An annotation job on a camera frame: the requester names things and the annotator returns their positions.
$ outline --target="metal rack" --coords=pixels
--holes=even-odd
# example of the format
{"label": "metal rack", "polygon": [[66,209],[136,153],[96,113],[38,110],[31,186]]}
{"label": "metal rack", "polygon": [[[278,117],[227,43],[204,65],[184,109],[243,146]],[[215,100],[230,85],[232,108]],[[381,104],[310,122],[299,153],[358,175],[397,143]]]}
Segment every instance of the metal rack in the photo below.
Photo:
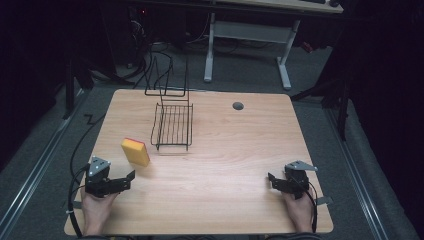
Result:
{"label": "metal rack", "polygon": [[147,96],[159,96],[160,103],[156,104],[155,121],[152,128],[150,142],[159,150],[160,146],[188,146],[192,143],[193,104],[190,104],[190,92],[188,91],[188,59],[185,62],[185,73],[182,87],[170,87],[170,72],[173,73],[173,60],[170,58],[169,68],[159,74],[156,57],[153,59],[153,68],[156,68],[157,79],[150,86],[147,78],[145,94]]}

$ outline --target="wooden tabletop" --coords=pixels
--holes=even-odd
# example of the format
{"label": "wooden tabletop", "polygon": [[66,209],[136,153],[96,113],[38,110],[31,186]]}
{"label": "wooden tabletop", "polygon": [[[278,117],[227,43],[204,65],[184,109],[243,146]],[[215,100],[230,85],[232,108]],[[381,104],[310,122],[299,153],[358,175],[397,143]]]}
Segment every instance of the wooden tabletop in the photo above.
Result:
{"label": "wooden tabletop", "polygon": [[247,4],[255,6],[284,8],[301,11],[321,12],[321,13],[342,13],[343,8],[339,5],[331,7],[329,0],[324,4],[312,3],[300,0],[217,0],[217,2],[225,2],[232,4]]}
{"label": "wooden tabletop", "polygon": [[[294,232],[281,193],[267,173],[283,177],[285,164],[311,163],[290,98],[283,94],[190,92],[193,140],[185,147],[150,144],[159,97],[140,90],[115,92],[93,155],[110,161],[111,179],[133,169],[130,190],[113,205],[105,234],[266,234]],[[235,110],[241,102],[243,110]],[[146,142],[151,162],[131,164],[124,138]],[[317,176],[308,177],[322,196]],[[84,220],[76,210],[79,225]],[[330,232],[326,205],[317,232]],[[70,221],[65,232],[73,235]]]}

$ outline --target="gray carpet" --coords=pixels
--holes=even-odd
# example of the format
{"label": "gray carpet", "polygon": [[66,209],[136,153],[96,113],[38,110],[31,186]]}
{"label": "gray carpet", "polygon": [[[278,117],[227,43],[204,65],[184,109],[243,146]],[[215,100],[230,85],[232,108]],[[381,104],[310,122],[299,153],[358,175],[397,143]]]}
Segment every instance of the gray carpet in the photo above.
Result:
{"label": "gray carpet", "polygon": [[[173,48],[168,48],[165,52],[173,56],[174,74],[178,78],[184,73],[185,55]],[[187,51],[190,57],[190,87],[212,91],[293,95],[314,85],[330,52],[331,49],[325,49],[308,54],[302,49],[294,48],[287,63],[293,89],[286,92],[282,89],[274,58],[258,55],[247,56],[238,52],[217,53],[214,80],[212,83],[204,83],[202,80],[205,64],[204,49],[191,49]],[[163,55],[157,55],[157,58],[163,71],[167,66],[167,58]],[[71,179],[70,158],[78,141],[91,126],[87,124],[88,118],[84,115],[91,114],[92,121],[101,117],[107,111],[112,94],[117,88],[123,88],[123,86],[110,82],[97,82],[96,87],[87,93],[87,99],[80,105],[69,123],[64,137],[52,155],[51,163],[16,224],[12,224],[13,228],[7,239],[26,239],[28,237],[32,239],[74,239],[74,237],[66,236],[63,232],[67,218],[65,214],[67,189]],[[1,172],[0,191],[3,193],[3,198],[0,205],[0,216],[6,214],[51,136],[63,124],[61,119],[64,114],[63,99],[62,91],[58,95],[58,104],[34,127],[32,134],[14,159]],[[319,99],[307,98],[295,102],[294,107],[311,158],[319,168],[318,177],[323,192],[334,201],[329,205],[334,230],[324,234],[323,237],[324,239],[374,239],[349,177],[344,160],[345,155],[340,147],[338,136],[334,133],[328,113],[321,108],[317,100]],[[386,226],[388,238],[418,239],[369,149],[352,105],[350,105],[349,111],[346,144],[361,171],[364,182],[370,189],[370,194]],[[101,124],[96,125],[79,146],[74,159],[74,169],[79,169],[88,161],[100,127]],[[218,236],[218,238],[247,239],[248,236]]]}

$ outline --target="yellow box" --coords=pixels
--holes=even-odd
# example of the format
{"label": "yellow box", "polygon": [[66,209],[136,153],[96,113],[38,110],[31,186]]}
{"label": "yellow box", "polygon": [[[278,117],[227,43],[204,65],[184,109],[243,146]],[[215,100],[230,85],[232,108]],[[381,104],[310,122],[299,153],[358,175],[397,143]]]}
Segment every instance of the yellow box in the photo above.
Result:
{"label": "yellow box", "polygon": [[149,154],[147,154],[147,149],[143,142],[130,138],[124,138],[121,146],[129,162],[147,167],[150,162],[150,158]]}

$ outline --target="metal track on floor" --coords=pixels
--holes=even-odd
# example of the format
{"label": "metal track on floor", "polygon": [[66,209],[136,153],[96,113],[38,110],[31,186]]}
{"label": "metal track on floor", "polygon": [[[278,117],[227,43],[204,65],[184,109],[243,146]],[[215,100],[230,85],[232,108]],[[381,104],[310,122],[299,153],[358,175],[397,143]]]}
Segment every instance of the metal track on floor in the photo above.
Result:
{"label": "metal track on floor", "polygon": [[348,168],[349,177],[352,181],[353,188],[355,189],[359,203],[364,211],[365,217],[370,226],[371,232],[375,239],[389,239],[384,228],[383,223],[380,220],[374,201],[372,200],[364,182],[362,181],[361,175],[356,167],[355,161],[350,153],[348,144],[340,138],[337,130],[337,117],[331,109],[324,109],[324,113],[330,121],[331,128],[334,135],[338,140],[340,148],[345,157],[346,165]]}
{"label": "metal track on floor", "polygon": [[19,190],[6,214],[3,216],[0,222],[0,239],[7,239],[16,222],[18,221],[21,213],[25,209],[27,203],[31,199],[32,194],[37,189],[38,184],[44,176],[50,162],[53,159],[55,150],[63,138],[66,129],[72,121],[75,113],[78,112],[79,107],[87,98],[88,92],[80,90],[76,96],[75,108],[71,112],[68,118],[64,119],[59,125],[56,132],[53,134],[40,158],[34,166],[34,169],[29,174],[27,180]]}

